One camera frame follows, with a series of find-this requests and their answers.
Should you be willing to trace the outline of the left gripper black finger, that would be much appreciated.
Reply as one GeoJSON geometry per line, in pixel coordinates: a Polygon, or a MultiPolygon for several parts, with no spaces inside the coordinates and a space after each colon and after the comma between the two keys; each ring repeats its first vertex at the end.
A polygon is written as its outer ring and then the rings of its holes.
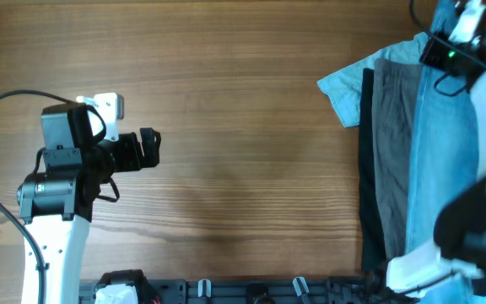
{"type": "Polygon", "coordinates": [[[159,164],[159,150],[156,147],[143,147],[142,168],[152,168],[159,164]]]}
{"type": "Polygon", "coordinates": [[[142,146],[144,149],[158,149],[161,143],[160,132],[152,128],[140,128],[139,129],[142,146]]]}

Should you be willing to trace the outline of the light blue denim jeans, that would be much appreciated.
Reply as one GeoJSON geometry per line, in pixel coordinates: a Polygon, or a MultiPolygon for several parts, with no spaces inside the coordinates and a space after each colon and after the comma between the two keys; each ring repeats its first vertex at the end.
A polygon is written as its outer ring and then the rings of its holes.
{"type": "MultiPolygon", "coordinates": [[[[414,1],[418,20],[431,30],[451,31],[454,3],[438,1],[432,24],[414,1]]],[[[434,89],[444,73],[424,66],[415,109],[409,165],[405,253],[431,241],[435,221],[453,198],[477,181],[478,131],[469,95],[443,96],[434,89]]],[[[420,303],[486,303],[473,294],[470,282],[454,280],[429,291],[420,303]]]]}

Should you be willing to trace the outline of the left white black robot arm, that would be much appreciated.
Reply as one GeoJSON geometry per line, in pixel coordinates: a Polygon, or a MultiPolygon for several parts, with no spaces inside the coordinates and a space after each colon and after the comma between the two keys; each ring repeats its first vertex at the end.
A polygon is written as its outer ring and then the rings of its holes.
{"type": "Polygon", "coordinates": [[[41,114],[45,146],[33,171],[19,186],[19,217],[24,240],[23,303],[76,303],[93,203],[100,187],[113,186],[116,172],[159,164],[161,135],[152,128],[110,137],[111,117],[93,106],[49,106],[41,114]]]}

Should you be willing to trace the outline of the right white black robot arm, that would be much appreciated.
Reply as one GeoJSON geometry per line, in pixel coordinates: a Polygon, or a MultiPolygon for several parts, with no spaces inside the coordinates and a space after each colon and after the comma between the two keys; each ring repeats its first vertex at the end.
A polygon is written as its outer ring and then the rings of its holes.
{"type": "Polygon", "coordinates": [[[417,95],[406,252],[385,287],[428,303],[486,303],[486,1],[441,1],[417,95]]]}

